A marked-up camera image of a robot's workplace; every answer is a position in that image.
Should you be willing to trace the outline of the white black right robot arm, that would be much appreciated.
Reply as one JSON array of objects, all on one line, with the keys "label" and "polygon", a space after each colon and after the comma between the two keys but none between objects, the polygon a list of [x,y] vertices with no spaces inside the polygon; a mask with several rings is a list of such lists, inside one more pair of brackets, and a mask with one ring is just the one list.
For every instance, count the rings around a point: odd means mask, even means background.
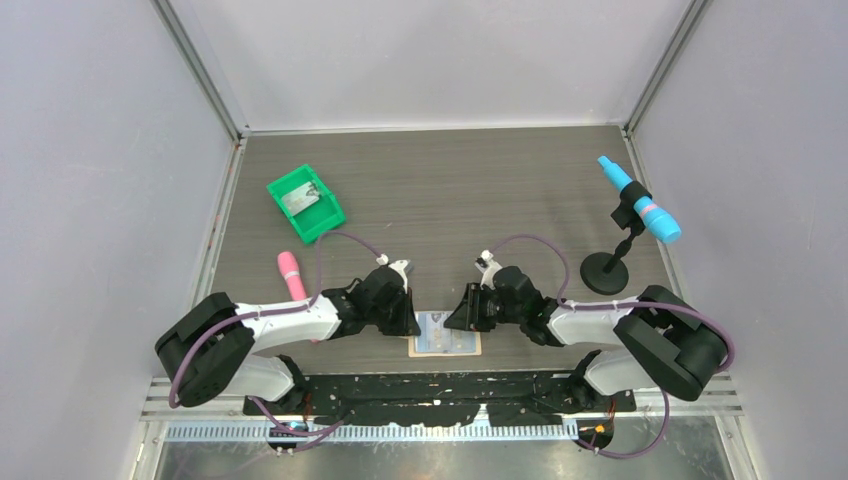
[{"label": "white black right robot arm", "polygon": [[508,266],[468,284],[444,322],[474,332],[500,324],[517,325],[541,346],[594,345],[569,377],[572,400],[589,411],[620,392],[652,387],[695,401],[732,358],[723,334],[659,285],[620,301],[577,302],[543,295]]}]

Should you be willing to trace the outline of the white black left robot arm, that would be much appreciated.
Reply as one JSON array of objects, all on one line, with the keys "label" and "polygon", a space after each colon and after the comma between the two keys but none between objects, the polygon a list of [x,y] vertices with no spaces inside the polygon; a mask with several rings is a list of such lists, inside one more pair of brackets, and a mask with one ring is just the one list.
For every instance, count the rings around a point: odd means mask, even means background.
[{"label": "white black left robot arm", "polygon": [[417,336],[409,263],[381,265],[345,288],[300,302],[235,303],[213,293],[156,342],[170,381],[170,407],[192,408],[221,394],[257,397],[280,412],[298,412],[307,398],[292,361],[266,350],[307,340],[329,341],[375,326],[386,336]]}]

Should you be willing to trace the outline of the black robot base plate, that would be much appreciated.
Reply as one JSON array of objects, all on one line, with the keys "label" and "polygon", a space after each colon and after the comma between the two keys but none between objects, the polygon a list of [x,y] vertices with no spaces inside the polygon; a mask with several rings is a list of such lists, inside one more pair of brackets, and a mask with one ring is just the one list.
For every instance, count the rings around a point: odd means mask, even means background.
[{"label": "black robot base plate", "polygon": [[320,374],[296,383],[270,414],[320,425],[466,426],[486,413],[493,426],[553,425],[561,415],[631,413],[631,392],[602,397],[574,386],[566,371]]}]

